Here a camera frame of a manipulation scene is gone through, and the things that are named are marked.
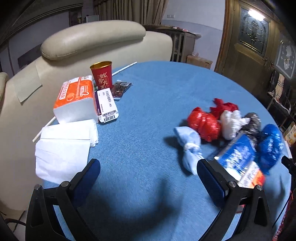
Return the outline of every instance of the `blue tablecloth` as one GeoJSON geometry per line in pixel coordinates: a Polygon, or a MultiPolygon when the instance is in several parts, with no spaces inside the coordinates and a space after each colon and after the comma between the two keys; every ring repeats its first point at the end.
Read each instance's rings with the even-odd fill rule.
{"type": "MultiPolygon", "coordinates": [[[[232,80],[189,64],[138,63],[115,75],[116,80],[133,86],[116,102],[118,119],[97,125],[99,144],[90,148],[89,160],[100,161],[101,174],[78,209],[80,215],[103,241],[198,240],[219,210],[199,177],[182,167],[183,150],[173,128],[197,106],[209,111],[214,98],[237,104],[242,115],[256,112],[262,126],[275,124],[273,118],[232,80]]],[[[201,151],[209,157],[218,148],[217,142],[203,143],[201,151]]],[[[288,199],[290,184],[288,170],[278,162],[264,185],[272,222],[288,199]]],[[[74,240],[55,209],[66,237],[74,240]]],[[[232,235],[239,216],[224,239],[232,235]]]]}

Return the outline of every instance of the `metal screw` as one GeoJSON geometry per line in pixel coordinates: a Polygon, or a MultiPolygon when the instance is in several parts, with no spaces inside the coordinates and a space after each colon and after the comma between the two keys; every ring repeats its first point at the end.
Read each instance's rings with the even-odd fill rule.
{"type": "Polygon", "coordinates": [[[228,184],[233,188],[235,188],[237,186],[236,182],[234,182],[234,181],[230,181],[228,184]]]}
{"type": "Polygon", "coordinates": [[[62,186],[63,188],[67,187],[68,185],[69,185],[69,182],[68,182],[68,181],[63,181],[63,182],[61,183],[61,186],[62,186]]]}
{"type": "Polygon", "coordinates": [[[257,185],[256,187],[257,187],[257,189],[258,189],[259,191],[262,191],[262,190],[263,190],[263,187],[262,187],[261,185],[257,185]]]}
{"type": "Polygon", "coordinates": [[[41,186],[40,186],[39,184],[36,184],[36,185],[34,186],[34,189],[38,190],[40,187],[41,187],[41,186]]]}

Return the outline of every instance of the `crumpled red bag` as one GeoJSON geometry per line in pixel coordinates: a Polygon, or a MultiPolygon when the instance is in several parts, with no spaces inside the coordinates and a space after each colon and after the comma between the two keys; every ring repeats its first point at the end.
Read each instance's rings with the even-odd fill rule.
{"type": "Polygon", "coordinates": [[[224,103],[222,99],[214,98],[214,103],[217,105],[216,107],[210,107],[211,113],[216,117],[217,120],[220,119],[223,111],[228,110],[233,112],[234,110],[238,110],[239,107],[236,104],[227,102],[224,103]]]}
{"type": "Polygon", "coordinates": [[[218,139],[221,132],[221,125],[211,114],[196,107],[187,118],[189,127],[196,130],[200,137],[207,142],[218,139]]]}

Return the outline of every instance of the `cup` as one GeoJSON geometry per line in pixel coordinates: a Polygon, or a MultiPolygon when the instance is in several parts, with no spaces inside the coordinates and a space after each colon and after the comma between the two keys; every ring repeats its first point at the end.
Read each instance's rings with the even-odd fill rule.
{"type": "Polygon", "coordinates": [[[103,61],[90,66],[94,80],[99,90],[112,89],[112,62],[103,61]]]}

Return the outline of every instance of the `beige leather sofa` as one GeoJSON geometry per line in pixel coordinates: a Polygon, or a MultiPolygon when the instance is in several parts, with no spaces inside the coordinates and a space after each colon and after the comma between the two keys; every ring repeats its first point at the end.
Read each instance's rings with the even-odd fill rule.
{"type": "Polygon", "coordinates": [[[16,210],[27,208],[34,185],[42,183],[35,175],[32,139],[54,116],[53,104],[62,83],[91,74],[89,67],[99,61],[112,61],[113,68],[135,61],[169,61],[172,39],[146,32],[135,22],[101,21],[50,36],[41,52],[42,57],[10,80],[0,74],[0,201],[16,210]],[[22,92],[28,91],[33,93],[21,100],[22,92]]]}

